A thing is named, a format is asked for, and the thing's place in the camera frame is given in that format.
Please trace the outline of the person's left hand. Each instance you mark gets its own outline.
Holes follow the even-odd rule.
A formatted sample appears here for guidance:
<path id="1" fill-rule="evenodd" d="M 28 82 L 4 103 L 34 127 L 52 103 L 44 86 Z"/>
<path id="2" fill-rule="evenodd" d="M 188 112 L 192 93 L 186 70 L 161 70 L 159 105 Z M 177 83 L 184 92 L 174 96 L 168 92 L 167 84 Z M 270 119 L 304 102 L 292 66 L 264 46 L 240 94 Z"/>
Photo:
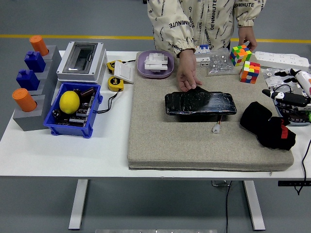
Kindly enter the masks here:
<path id="1" fill-rule="evenodd" d="M 256 49 L 258 43 L 256 41 L 252 26 L 240 27 L 238 29 L 238 37 L 239 37 L 238 43 L 239 46 L 248 42 L 247 47 L 251 52 L 253 52 Z"/>

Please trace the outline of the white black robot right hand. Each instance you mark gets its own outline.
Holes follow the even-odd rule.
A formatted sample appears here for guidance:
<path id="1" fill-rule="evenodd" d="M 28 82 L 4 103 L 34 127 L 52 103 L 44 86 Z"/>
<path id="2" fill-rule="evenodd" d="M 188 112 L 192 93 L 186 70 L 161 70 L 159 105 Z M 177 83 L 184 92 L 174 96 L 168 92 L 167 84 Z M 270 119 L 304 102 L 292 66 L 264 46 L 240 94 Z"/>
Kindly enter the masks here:
<path id="1" fill-rule="evenodd" d="M 288 105 L 293 105 L 297 107 L 306 107 L 311 102 L 311 75 L 305 71 L 302 70 L 296 70 L 296 69 L 286 69 L 284 71 L 279 71 L 275 73 L 276 76 L 292 76 L 292 78 L 286 79 L 284 82 L 294 82 L 298 83 L 302 89 L 305 91 L 305 93 L 308 95 L 307 97 L 300 95 L 300 94 L 294 94 L 291 92 L 277 92 L 272 91 L 268 89 L 262 90 L 262 93 L 266 96 L 272 98 L 273 100 L 276 100 L 280 103 L 285 103 Z"/>

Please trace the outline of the person's right hand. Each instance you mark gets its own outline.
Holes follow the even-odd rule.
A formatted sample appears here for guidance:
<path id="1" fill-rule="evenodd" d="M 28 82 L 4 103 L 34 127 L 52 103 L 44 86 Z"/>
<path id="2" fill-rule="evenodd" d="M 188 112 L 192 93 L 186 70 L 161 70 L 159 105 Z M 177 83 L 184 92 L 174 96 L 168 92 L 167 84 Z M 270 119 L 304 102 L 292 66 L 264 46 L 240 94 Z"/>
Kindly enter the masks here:
<path id="1" fill-rule="evenodd" d="M 197 85 L 203 84 L 196 75 L 196 57 L 192 49 L 186 49 L 179 53 L 176 78 L 179 89 L 183 92 L 195 89 Z"/>

